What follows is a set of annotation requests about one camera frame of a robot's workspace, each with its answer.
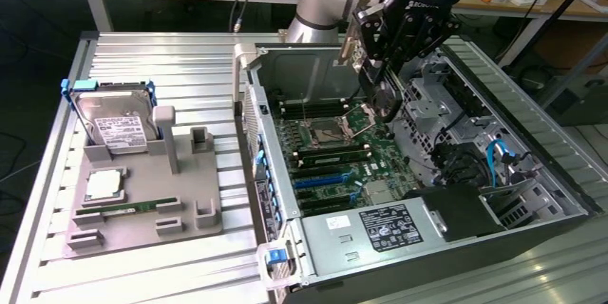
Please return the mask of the black open PC case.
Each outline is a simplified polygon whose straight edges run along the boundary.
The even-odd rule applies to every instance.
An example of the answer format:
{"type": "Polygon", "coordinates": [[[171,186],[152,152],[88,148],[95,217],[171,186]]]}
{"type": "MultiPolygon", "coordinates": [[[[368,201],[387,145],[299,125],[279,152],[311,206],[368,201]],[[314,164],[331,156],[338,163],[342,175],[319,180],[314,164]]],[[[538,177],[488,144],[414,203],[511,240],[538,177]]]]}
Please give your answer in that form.
{"type": "Polygon", "coordinates": [[[240,146],[260,241],[260,278],[279,304],[356,303],[494,263],[608,214],[608,169],[584,149],[492,63],[475,44],[452,38],[443,52],[460,80],[448,81],[482,131],[472,142],[439,143],[426,154],[406,139],[403,106],[387,124],[410,158],[418,189],[450,184],[479,188],[486,206],[507,229],[447,242],[423,256],[342,276],[318,276],[303,216],[279,143],[274,116],[279,102],[348,100],[358,88],[350,65],[332,44],[242,43],[235,72],[244,79],[240,146]],[[284,248],[286,263],[268,266],[266,253],[284,248]]]}

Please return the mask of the green motherboard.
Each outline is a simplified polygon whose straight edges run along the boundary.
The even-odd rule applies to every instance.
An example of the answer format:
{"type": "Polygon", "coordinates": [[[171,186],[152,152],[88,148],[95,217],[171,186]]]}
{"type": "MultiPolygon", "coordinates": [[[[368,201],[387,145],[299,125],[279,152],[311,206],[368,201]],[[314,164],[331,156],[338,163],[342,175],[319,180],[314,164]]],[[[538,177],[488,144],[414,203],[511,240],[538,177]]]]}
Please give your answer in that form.
{"type": "MultiPolygon", "coordinates": [[[[363,103],[363,101],[348,103],[344,99],[340,99],[340,101],[344,101],[348,104],[348,111],[358,104],[363,103]]],[[[388,182],[396,201],[403,198],[410,190],[419,188],[420,183],[416,179],[416,174],[408,166],[410,158],[402,153],[402,150],[395,142],[395,135],[388,129],[387,124],[382,123],[378,118],[376,125],[364,131],[355,139],[350,139],[348,145],[343,145],[368,145],[372,151],[372,156],[367,161],[300,169],[296,166],[292,153],[296,151],[316,150],[328,147],[312,148],[310,146],[308,135],[304,133],[303,129],[303,123],[306,121],[284,120],[280,117],[282,111],[283,109],[278,107],[278,113],[274,116],[274,123],[299,209],[300,204],[304,201],[312,201],[340,195],[351,196],[355,206],[350,209],[372,206],[374,204],[371,203],[366,193],[366,184],[382,179],[388,182]],[[343,184],[326,185],[323,187],[312,187],[308,189],[294,188],[296,181],[331,177],[340,174],[350,175],[348,181],[343,184]]],[[[331,213],[307,214],[302,209],[300,211],[303,216],[318,216],[331,213]]]]}

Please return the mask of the CPU socket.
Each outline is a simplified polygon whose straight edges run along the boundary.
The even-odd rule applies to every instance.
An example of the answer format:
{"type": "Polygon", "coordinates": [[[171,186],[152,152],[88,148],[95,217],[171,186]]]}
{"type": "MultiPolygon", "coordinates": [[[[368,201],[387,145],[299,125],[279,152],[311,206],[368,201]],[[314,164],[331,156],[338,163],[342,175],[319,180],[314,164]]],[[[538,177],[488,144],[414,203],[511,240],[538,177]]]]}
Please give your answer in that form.
{"type": "Polygon", "coordinates": [[[350,144],[338,119],[316,118],[303,123],[304,133],[308,135],[312,148],[338,147],[350,144]]]}

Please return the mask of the silver power supply unit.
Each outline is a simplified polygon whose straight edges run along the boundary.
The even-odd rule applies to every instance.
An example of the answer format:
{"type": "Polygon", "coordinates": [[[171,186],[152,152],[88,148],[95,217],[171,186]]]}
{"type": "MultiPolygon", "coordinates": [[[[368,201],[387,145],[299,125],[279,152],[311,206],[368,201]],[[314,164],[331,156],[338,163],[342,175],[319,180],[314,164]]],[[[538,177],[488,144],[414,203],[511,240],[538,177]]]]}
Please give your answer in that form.
{"type": "Polygon", "coordinates": [[[342,276],[446,247],[420,198],[303,219],[318,276],[342,276]]]}

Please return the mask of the black tripod pole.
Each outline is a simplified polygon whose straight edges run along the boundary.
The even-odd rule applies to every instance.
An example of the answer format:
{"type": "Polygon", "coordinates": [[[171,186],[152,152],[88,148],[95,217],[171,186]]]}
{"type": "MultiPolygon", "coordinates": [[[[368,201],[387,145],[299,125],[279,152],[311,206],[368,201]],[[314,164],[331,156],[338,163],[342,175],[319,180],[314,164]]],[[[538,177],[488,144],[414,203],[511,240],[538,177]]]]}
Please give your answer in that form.
{"type": "Polygon", "coordinates": [[[547,33],[550,27],[558,22],[575,0],[563,0],[559,7],[547,15],[532,20],[518,32],[507,50],[498,56],[498,65],[512,69],[532,50],[534,45],[547,33]]]}

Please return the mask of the black installed RAM stick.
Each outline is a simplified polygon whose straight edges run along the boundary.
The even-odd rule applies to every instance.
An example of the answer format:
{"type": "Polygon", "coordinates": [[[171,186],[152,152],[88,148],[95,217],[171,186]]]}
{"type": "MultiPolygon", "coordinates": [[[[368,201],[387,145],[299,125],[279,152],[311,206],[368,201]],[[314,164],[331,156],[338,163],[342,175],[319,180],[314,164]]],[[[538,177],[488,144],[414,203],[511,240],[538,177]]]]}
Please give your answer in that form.
{"type": "Polygon", "coordinates": [[[372,151],[368,145],[328,147],[292,153],[292,158],[300,169],[351,164],[367,161],[371,156],[372,151]]]}

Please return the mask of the black plastic shroud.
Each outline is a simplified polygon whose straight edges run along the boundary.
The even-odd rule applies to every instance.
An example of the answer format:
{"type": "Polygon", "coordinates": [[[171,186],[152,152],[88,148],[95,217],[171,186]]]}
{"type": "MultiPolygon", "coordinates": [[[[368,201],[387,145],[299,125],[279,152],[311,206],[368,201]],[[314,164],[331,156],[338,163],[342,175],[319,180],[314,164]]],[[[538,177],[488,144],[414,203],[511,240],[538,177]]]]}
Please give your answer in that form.
{"type": "Polygon", "coordinates": [[[506,231],[486,206],[479,188],[470,184],[450,184],[414,189],[403,199],[422,198],[427,209],[442,218],[444,240],[452,242],[474,236],[506,231]]]}

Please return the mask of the blue case latch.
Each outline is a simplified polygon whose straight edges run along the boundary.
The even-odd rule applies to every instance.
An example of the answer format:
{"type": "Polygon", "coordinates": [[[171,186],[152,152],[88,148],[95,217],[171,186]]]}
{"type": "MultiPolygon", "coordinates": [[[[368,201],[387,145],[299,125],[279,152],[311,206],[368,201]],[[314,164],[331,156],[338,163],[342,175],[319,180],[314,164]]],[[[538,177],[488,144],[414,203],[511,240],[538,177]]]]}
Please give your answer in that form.
{"type": "Polygon", "coordinates": [[[284,248],[274,248],[266,252],[266,264],[268,266],[286,263],[290,260],[288,252],[284,248]]]}

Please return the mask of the green RAM stick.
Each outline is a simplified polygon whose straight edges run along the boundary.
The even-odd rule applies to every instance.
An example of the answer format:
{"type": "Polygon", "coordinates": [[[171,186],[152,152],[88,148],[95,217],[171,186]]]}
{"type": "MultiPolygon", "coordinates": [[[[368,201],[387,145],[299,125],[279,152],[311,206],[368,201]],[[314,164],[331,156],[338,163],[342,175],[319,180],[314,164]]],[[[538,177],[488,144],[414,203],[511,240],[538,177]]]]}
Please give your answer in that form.
{"type": "Polygon", "coordinates": [[[139,214],[148,211],[155,211],[159,204],[163,204],[164,200],[140,201],[126,204],[115,204],[110,206],[91,207],[86,209],[78,209],[75,216],[87,215],[102,215],[106,216],[123,216],[128,214],[139,214]]]}

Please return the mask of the metal socket cover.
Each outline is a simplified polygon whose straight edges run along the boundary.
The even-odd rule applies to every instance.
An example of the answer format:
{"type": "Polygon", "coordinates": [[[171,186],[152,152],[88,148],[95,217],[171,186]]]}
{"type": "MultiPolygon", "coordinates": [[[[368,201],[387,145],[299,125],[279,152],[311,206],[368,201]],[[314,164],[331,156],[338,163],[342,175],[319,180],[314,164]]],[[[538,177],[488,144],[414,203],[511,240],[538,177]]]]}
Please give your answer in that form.
{"type": "Polygon", "coordinates": [[[339,126],[350,139],[355,139],[376,125],[376,114],[367,103],[358,104],[338,118],[339,126]]]}

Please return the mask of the silver disk bay cage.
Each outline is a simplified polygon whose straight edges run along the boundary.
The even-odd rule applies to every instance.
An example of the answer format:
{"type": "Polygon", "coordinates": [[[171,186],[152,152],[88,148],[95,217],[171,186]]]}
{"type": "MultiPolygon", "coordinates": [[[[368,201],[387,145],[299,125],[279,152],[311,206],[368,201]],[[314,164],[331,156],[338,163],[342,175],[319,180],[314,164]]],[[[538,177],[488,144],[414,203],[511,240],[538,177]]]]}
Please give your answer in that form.
{"type": "Polygon", "coordinates": [[[456,92],[448,89],[450,80],[459,81],[460,75],[440,51],[402,70],[406,139],[426,154],[439,143],[472,142],[482,131],[456,92]]]}

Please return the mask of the silver hard disk drive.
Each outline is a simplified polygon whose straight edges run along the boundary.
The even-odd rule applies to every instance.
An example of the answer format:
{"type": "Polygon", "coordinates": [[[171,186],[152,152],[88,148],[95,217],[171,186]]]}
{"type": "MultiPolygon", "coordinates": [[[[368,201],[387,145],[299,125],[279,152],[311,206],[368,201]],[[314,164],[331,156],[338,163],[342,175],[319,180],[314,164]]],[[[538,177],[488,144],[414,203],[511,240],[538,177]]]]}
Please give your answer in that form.
{"type": "Polygon", "coordinates": [[[94,145],[104,145],[111,154],[148,151],[158,129],[147,90],[74,92],[71,99],[94,145]]]}

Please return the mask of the black RAM slot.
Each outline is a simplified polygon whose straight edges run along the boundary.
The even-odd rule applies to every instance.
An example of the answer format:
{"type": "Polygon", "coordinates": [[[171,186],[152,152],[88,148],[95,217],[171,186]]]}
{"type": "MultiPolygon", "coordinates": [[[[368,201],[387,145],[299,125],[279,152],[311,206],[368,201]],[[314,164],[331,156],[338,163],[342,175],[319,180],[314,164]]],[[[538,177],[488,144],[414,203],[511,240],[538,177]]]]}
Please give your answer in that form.
{"type": "MultiPolygon", "coordinates": [[[[339,117],[348,112],[348,108],[344,110],[307,110],[307,119],[319,118],[319,117],[339,117]]],[[[280,113],[280,117],[284,120],[302,120],[303,119],[303,109],[286,110],[280,113]]]]}
{"type": "MultiPolygon", "coordinates": [[[[279,107],[284,108],[286,110],[296,110],[302,109],[302,103],[288,103],[283,101],[279,103],[279,107]]],[[[328,100],[322,102],[307,102],[306,109],[307,110],[344,110],[348,108],[348,104],[340,100],[328,100]]]]}

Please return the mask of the silver CPU chip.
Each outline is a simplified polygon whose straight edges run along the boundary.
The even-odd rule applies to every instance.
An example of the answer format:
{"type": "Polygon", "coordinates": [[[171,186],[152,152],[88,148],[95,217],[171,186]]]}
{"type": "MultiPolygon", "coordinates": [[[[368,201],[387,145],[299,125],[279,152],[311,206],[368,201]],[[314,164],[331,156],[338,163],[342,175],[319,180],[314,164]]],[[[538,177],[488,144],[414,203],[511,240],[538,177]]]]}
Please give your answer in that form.
{"type": "Polygon", "coordinates": [[[94,201],[116,197],[120,192],[122,173],[112,169],[91,173],[84,200],[94,201]]]}

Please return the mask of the black graphics card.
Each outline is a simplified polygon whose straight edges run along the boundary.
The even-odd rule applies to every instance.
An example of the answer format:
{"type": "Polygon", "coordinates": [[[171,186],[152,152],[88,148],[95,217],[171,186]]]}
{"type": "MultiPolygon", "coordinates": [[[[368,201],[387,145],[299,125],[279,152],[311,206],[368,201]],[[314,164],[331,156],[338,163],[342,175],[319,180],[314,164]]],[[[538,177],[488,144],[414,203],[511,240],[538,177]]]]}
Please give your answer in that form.
{"type": "Polygon", "coordinates": [[[390,62],[370,60],[363,45],[363,30],[356,22],[348,24],[346,40],[339,53],[339,63],[350,65],[356,74],[358,88],[350,95],[351,103],[358,97],[366,100],[379,120],[391,122],[403,106],[403,86],[399,72],[390,62]]]}

